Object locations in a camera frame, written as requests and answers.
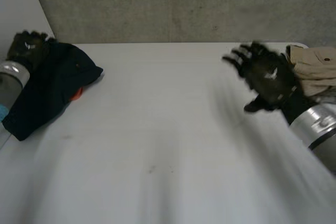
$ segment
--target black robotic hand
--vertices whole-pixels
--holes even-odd
[[[16,34],[9,48],[7,60],[15,61],[23,65],[30,73],[49,55],[50,39],[46,41],[47,34],[23,31]]]
[[[230,55],[225,55],[223,60],[235,66],[249,87],[259,93],[255,100],[244,107],[246,112],[281,109],[290,97],[305,97],[286,57],[259,43],[241,45]]]

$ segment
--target silver metal cylinder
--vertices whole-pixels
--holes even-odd
[[[336,114],[319,104],[303,112],[289,128],[309,147],[315,140],[336,128]]]
[[[15,77],[22,85],[22,88],[27,84],[30,74],[28,70],[21,64],[14,61],[4,61],[0,64],[0,73],[6,73]]]

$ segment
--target white wall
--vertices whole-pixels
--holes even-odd
[[[14,35],[22,31],[53,35],[38,0],[0,0],[0,61],[4,60]],[[8,138],[0,124],[0,147]],[[19,142],[13,136],[0,149],[0,223],[32,223],[33,159],[38,138]]]

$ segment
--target orange object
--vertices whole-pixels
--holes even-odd
[[[78,100],[83,94],[83,88],[80,88],[71,98],[70,98],[70,102],[71,101],[76,101]]]

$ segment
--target blue object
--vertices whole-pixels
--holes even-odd
[[[9,109],[0,104],[0,122],[8,115]]]

